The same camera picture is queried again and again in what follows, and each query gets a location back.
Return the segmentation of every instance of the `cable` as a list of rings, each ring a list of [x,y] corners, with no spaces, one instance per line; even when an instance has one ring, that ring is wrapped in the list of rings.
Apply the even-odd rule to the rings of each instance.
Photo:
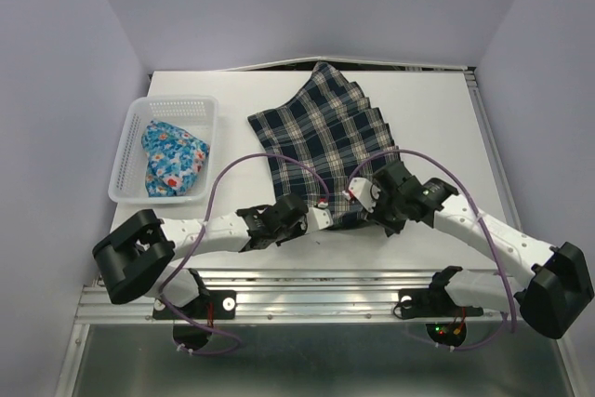
[[[459,346],[458,348],[454,348],[454,351],[473,351],[475,349],[479,349],[479,348],[482,348],[483,346],[490,344],[494,339],[496,339],[496,337],[498,335],[500,335],[500,333],[502,332],[502,329],[504,329],[504,327],[506,327],[506,321],[508,320],[509,315],[507,313],[500,313],[500,314],[502,315],[502,322],[500,323],[498,328],[491,335],[489,335],[488,337],[484,338],[482,341],[479,341],[477,343],[469,344],[468,346]]]
[[[461,330],[463,330],[463,327],[465,326],[465,318],[467,318],[465,308],[461,307],[461,310],[463,311],[463,317],[461,318],[461,324],[459,324],[458,327],[453,331],[453,333],[455,335],[458,335],[461,333]]]
[[[212,329],[215,327],[215,305],[212,302],[206,306],[206,315],[206,325]]]
[[[473,200],[473,197],[471,197],[471,194],[469,193],[469,191],[467,190],[467,188],[465,187],[465,185],[463,185],[463,183],[455,176],[455,174],[453,174],[444,165],[442,165],[438,161],[434,160],[430,156],[426,155],[425,153],[421,153],[421,152],[417,152],[417,151],[411,151],[411,150],[408,150],[408,149],[391,149],[391,150],[387,150],[387,151],[377,152],[374,155],[371,155],[370,157],[368,157],[365,160],[363,160],[353,170],[353,172],[349,176],[349,178],[347,180],[347,185],[349,186],[349,184],[351,183],[351,181],[353,180],[353,178],[357,175],[357,173],[366,164],[370,163],[372,160],[376,160],[377,158],[383,157],[383,156],[388,155],[390,153],[406,153],[406,154],[409,154],[409,155],[414,155],[414,156],[419,157],[419,158],[423,158],[424,160],[432,163],[433,165],[435,165],[436,167],[438,167],[439,169],[441,169],[442,172],[444,174],[446,174],[448,177],[450,177],[450,179],[461,190],[461,192],[463,193],[463,195],[465,196],[465,198],[469,202],[469,207],[473,211],[473,214],[475,214],[475,216],[477,218],[477,221],[480,224],[480,227],[482,228],[482,232],[485,235],[485,240],[487,241],[487,243],[488,243],[488,245],[490,247],[490,251],[492,253],[492,257],[494,258],[494,262],[496,263],[496,268],[498,270],[498,274],[500,275],[500,278],[502,279],[502,284],[504,285],[504,289],[506,291],[506,296],[507,296],[507,299],[508,299],[508,302],[509,302],[509,307],[510,307],[510,333],[514,333],[516,331],[516,328],[517,328],[517,311],[516,311],[516,308],[514,306],[514,296],[512,295],[512,290],[510,289],[510,284],[509,284],[509,280],[508,280],[508,278],[506,276],[506,271],[504,269],[504,265],[502,264],[502,261],[500,260],[500,256],[497,254],[496,244],[494,242],[494,239],[492,238],[492,234],[490,234],[490,231],[487,228],[487,225],[483,221],[483,217],[480,214],[479,207],[475,204],[475,201]]]
[[[330,194],[330,191],[328,190],[328,187],[326,186],[326,183],[324,183],[324,180],[323,180],[322,177],[320,177],[311,167],[308,167],[308,166],[300,163],[298,160],[295,160],[295,159],[293,159],[291,157],[287,157],[285,155],[281,155],[281,154],[278,154],[278,153],[252,153],[250,155],[245,155],[244,157],[240,157],[236,161],[229,163],[219,173],[219,175],[215,178],[215,181],[213,182],[213,189],[211,190],[211,194],[209,195],[209,198],[208,198],[208,202],[207,202],[207,205],[206,205],[206,212],[205,212],[205,222],[203,224],[203,228],[201,228],[201,230],[199,231],[198,236],[196,237],[196,241],[194,241],[194,244],[192,244],[191,249],[188,250],[188,253],[186,253],[186,256],[184,256],[184,258],[179,263],[179,265],[174,269],[174,271],[172,271],[172,273],[169,276],[167,276],[167,278],[164,280],[164,282],[161,284],[161,286],[159,287],[159,290],[158,290],[159,291],[159,295],[160,295],[159,296],[159,299],[161,300],[161,302],[163,302],[165,304],[165,306],[172,311],[172,313],[174,313],[176,316],[178,316],[179,319],[184,320],[185,322],[189,323],[193,327],[196,327],[197,329],[204,330],[205,332],[208,332],[210,334],[215,334],[215,335],[220,335],[220,336],[223,336],[223,337],[228,337],[228,338],[231,338],[234,341],[234,344],[232,344],[229,348],[226,348],[226,349],[223,349],[223,350],[220,350],[220,351],[205,351],[205,352],[194,351],[192,349],[187,349],[184,346],[177,344],[179,350],[188,352],[190,355],[199,355],[199,356],[216,356],[216,355],[222,355],[222,354],[230,353],[230,352],[233,352],[233,351],[237,350],[243,344],[242,339],[239,338],[237,335],[234,335],[234,334],[232,334],[230,332],[225,332],[225,331],[220,330],[220,329],[216,329],[214,327],[209,327],[208,325],[197,323],[192,318],[186,316],[182,311],[180,311],[179,309],[177,309],[176,306],[174,306],[165,297],[164,290],[167,287],[167,285],[169,283],[171,283],[171,281],[176,277],[176,275],[188,263],[188,261],[194,255],[194,252],[198,248],[198,245],[203,240],[203,237],[205,237],[206,225],[208,224],[208,220],[211,218],[211,211],[213,210],[213,203],[215,201],[215,192],[217,191],[217,186],[219,185],[219,182],[221,181],[221,179],[223,178],[223,176],[225,176],[225,174],[227,174],[227,172],[230,169],[232,169],[234,166],[242,163],[243,161],[249,160],[251,158],[259,158],[259,157],[279,158],[281,160],[285,160],[286,162],[293,163],[294,165],[298,165],[302,169],[307,170],[308,172],[310,172],[318,180],[318,182],[323,187],[326,202],[327,203],[330,202],[330,195],[331,194]]]
[[[464,307],[459,307],[455,311],[455,319],[451,323],[449,323],[449,325],[446,327],[447,329],[450,330],[452,327],[454,327],[456,325],[456,320],[458,320],[458,313],[459,313],[459,311],[461,311],[461,314],[463,316],[463,320],[465,319],[465,308]]]

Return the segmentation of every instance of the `laundry basket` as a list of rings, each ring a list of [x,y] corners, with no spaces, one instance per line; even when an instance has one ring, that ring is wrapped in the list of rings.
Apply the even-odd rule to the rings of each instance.
[[[217,134],[218,103],[209,96],[162,96],[139,98],[128,109],[126,122],[113,163],[108,194],[120,204],[183,204],[200,200],[210,189]],[[151,120],[181,127],[211,147],[198,179],[186,195],[149,197],[145,189],[147,154],[140,139]]]

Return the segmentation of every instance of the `plaid skirt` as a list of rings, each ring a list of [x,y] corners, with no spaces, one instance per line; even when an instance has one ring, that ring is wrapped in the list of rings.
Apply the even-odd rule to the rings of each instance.
[[[331,192],[333,229],[353,228],[363,222],[362,207],[350,205],[342,194],[347,178],[373,153],[396,146],[380,109],[371,108],[357,83],[350,83],[332,65],[319,62],[291,100],[249,116],[248,122],[267,153],[295,158],[324,179]],[[398,159],[397,153],[377,158],[358,175],[370,179],[374,171]],[[318,181],[299,166],[270,158],[269,168],[275,197],[292,192],[314,206],[324,196]]]

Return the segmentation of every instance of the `screw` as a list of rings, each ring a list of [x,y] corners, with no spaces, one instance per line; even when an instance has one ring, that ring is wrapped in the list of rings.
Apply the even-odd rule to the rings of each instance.
[[[411,309],[413,307],[413,299],[407,295],[399,299],[401,307],[404,309]]]
[[[226,311],[232,311],[235,309],[235,299],[233,298],[225,298],[223,299],[223,309]]]
[[[162,311],[163,309],[165,309],[165,304],[163,302],[161,302],[159,299],[156,299],[154,304],[152,305],[152,307],[156,311]]]

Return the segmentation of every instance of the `black mount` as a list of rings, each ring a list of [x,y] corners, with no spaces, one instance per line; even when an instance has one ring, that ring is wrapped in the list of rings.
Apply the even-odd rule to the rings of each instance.
[[[165,238],[161,224],[152,209],[143,209],[93,248],[113,304],[147,293],[174,257],[174,243]]]
[[[444,270],[435,273],[428,288],[404,288],[399,291],[399,304],[393,309],[393,313],[402,320],[413,318],[438,318],[438,317],[456,317],[460,312],[452,299],[448,296],[444,288],[448,285],[451,278],[459,271],[461,267],[446,267]],[[481,307],[466,307],[467,316],[482,316]]]
[[[561,338],[593,300],[593,284],[583,252],[568,242],[553,247],[543,267],[535,265],[535,277],[515,298],[521,316],[544,337]]]
[[[235,305],[226,310],[223,301],[227,298],[236,302],[237,293],[235,290],[209,290],[205,286],[203,278],[195,269],[188,269],[194,281],[198,285],[198,297],[186,304],[179,310],[189,318],[194,320],[205,320],[208,316],[208,307],[213,305],[213,318],[215,320],[232,320],[235,318]],[[152,317],[154,320],[178,320],[179,317],[170,309],[165,307],[158,311],[153,309]]]
[[[284,195],[275,205],[253,206],[236,212],[248,227],[250,242],[242,250],[262,250],[270,244],[301,236],[307,230],[308,206],[293,193]]]
[[[407,220],[423,221],[433,228],[434,213],[443,209],[448,197],[458,194],[454,186],[440,179],[422,185],[400,160],[381,167],[373,180],[380,194],[368,220],[382,226],[387,235],[401,232]]]

